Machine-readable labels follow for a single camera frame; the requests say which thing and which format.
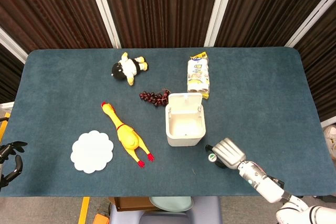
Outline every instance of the gray floor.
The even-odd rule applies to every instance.
[[[324,203],[304,197],[309,205],[336,209],[336,203]],[[276,224],[275,212],[280,203],[269,204],[259,196],[221,197],[224,224]],[[30,197],[0,198],[0,223],[6,224],[73,224],[78,223],[82,198]],[[108,212],[107,198],[90,198],[87,224],[92,224],[98,212]]]

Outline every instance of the table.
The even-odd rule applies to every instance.
[[[145,56],[149,70],[127,81],[111,77],[122,53]],[[210,98],[203,100],[206,135],[193,147],[170,147],[164,108],[140,100],[145,91],[186,91],[187,61],[206,51]],[[100,104],[145,140],[155,161],[140,169],[119,143]],[[98,130],[114,143],[113,159],[92,174],[75,170],[71,147]],[[1,196],[256,195],[236,170],[207,160],[206,144],[230,137],[248,160],[285,182],[295,195],[336,191],[336,173],[298,52],[292,48],[48,49],[26,62],[3,143],[26,141],[22,174]],[[5,172],[13,169],[5,163]]]

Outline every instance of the rubber chicken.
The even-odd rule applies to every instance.
[[[122,146],[124,146],[125,150],[134,158],[138,165],[141,168],[145,167],[145,163],[139,160],[135,153],[135,149],[138,147],[142,148],[146,152],[149,161],[154,161],[154,156],[148,151],[141,137],[134,131],[133,128],[120,121],[120,119],[115,114],[114,107],[111,104],[105,102],[101,104],[101,107],[104,113],[107,114],[115,124],[118,139]]]

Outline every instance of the grapes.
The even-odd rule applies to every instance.
[[[164,90],[163,95],[160,93],[155,94],[154,92],[149,93],[143,91],[141,94],[139,94],[139,97],[141,100],[152,103],[155,107],[167,106],[168,96],[170,93],[171,92],[168,89]]]

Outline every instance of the white box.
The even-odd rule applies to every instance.
[[[170,94],[165,113],[166,134],[171,146],[193,146],[205,135],[202,94]]]

